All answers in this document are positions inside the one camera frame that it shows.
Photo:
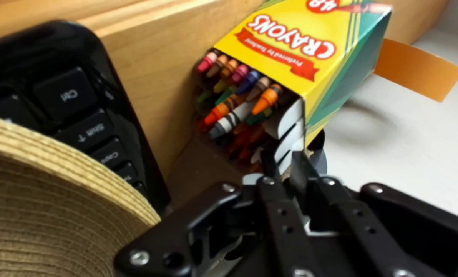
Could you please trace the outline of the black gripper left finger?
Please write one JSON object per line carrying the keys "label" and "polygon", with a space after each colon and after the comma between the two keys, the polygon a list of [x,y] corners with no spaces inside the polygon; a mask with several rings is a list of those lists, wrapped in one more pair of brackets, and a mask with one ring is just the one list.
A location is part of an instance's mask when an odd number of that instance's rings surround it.
{"label": "black gripper left finger", "polygon": [[296,201],[286,192],[273,153],[263,150],[261,163],[263,176],[256,181],[256,198],[264,212],[278,273],[281,277],[316,277],[301,212]]}

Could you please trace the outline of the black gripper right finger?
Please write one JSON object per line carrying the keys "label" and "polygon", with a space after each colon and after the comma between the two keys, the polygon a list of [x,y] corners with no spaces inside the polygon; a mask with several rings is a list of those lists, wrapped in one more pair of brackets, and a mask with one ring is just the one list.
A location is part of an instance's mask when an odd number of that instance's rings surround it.
{"label": "black gripper right finger", "polygon": [[292,153],[290,183],[315,230],[336,232],[358,277],[433,277],[407,253],[373,209],[335,176],[319,175],[303,152]]}

